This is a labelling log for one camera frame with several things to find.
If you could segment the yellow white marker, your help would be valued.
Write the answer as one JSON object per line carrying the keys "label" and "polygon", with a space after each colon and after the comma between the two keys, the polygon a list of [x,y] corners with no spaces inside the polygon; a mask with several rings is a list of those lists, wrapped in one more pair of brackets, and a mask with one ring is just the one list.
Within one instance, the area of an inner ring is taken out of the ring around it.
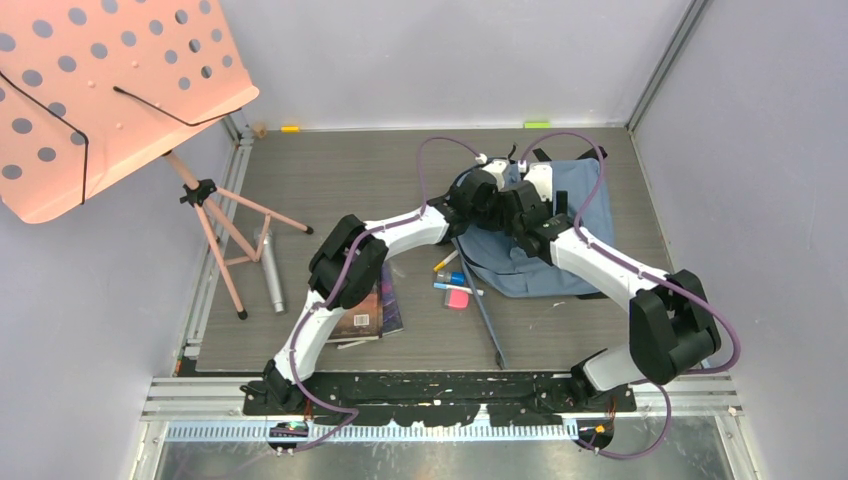
{"label": "yellow white marker", "polygon": [[443,270],[448,264],[450,264],[455,258],[458,257],[459,251],[454,249],[450,252],[444,259],[442,259],[437,265],[433,267],[433,272],[439,272]]}

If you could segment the light blue backpack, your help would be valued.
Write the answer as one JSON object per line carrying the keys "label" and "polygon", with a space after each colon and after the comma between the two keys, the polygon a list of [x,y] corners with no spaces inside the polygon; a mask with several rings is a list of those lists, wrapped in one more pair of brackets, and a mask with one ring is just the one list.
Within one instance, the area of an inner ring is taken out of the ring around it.
{"label": "light blue backpack", "polygon": [[[591,148],[576,160],[552,160],[540,148],[533,153],[537,160],[552,166],[554,192],[562,196],[554,205],[563,207],[570,218],[580,214],[583,227],[600,240],[613,244],[613,217],[608,187],[601,172],[601,163],[607,158],[606,150],[602,146]],[[529,257],[504,233],[470,226],[454,245],[466,275],[475,275],[509,298],[595,300],[604,297],[579,276]]]}

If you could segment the blue white pen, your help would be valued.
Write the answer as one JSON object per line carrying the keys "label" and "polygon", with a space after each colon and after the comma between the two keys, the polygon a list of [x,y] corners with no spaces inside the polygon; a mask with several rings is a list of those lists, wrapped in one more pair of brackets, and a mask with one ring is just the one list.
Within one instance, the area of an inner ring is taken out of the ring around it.
{"label": "blue white pen", "polygon": [[462,291],[462,292],[467,293],[468,295],[477,295],[477,296],[485,295],[485,291],[483,291],[482,289],[474,289],[474,288],[470,288],[470,287],[454,285],[454,284],[449,284],[449,283],[434,282],[433,288],[440,289],[440,290]]}

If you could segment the pink eraser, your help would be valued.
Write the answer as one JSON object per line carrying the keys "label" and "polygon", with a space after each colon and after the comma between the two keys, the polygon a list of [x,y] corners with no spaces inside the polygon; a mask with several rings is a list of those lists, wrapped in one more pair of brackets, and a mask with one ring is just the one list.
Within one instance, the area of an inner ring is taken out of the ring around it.
{"label": "pink eraser", "polygon": [[467,292],[448,289],[445,291],[444,307],[451,310],[464,310],[468,307],[470,296]]}

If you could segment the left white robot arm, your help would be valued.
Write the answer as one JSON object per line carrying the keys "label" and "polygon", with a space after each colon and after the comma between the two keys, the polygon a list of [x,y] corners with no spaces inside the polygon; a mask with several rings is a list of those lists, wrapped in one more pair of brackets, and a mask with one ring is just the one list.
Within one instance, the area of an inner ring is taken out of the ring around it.
{"label": "left white robot arm", "polygon": [[446,194],[412,212],[370,222],[353,214],[340,219],[310,260],[307,299],[289,338],[263,370],[270,403],[284,414],[305,405],[302,381],[314,373],[341,317],[377,285],[386,260],[451,242],[491,213],[504,186],[501,174],[474,169]]}

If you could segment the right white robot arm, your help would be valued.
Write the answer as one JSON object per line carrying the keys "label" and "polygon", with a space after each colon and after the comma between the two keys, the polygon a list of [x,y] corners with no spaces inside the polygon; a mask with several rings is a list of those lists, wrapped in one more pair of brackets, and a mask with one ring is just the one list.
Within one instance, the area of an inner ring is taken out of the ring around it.
{"label": "right white robot arm", "polygon": [[699,278],[670,275],[615,252],[564,213],[554,214],[535,186],[499,192],[503,226],[530,257],[573,273],[628,315],[628,341],[572,368],[571,397],[596,410],[611,389],[639,381],[665,385],[716,353],[721,338]]}

